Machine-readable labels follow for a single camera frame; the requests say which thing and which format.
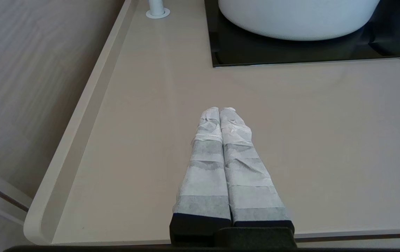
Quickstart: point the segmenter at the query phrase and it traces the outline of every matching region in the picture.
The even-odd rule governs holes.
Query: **white tissue paper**
[[[220,112],[225,174],[233,222],[290,220],[251,141],[251,129],[226,107]]]
[[[202,113],[192,145],[190,164],[173,212],[230,220],[217,107],[211,107]]]

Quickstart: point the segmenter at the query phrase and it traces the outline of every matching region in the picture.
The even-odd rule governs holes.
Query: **white vessel sink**
[[[283,40],[327,40],[360,29],[379,0],[219,0],[237,26]]]

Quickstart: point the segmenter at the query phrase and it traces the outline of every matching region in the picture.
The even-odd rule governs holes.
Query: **countertop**
[[[200,114],[235,107],[296,237],[400,233],[400,59],[214,69],[203,0],[140,1],[53,243],[169,242]]]

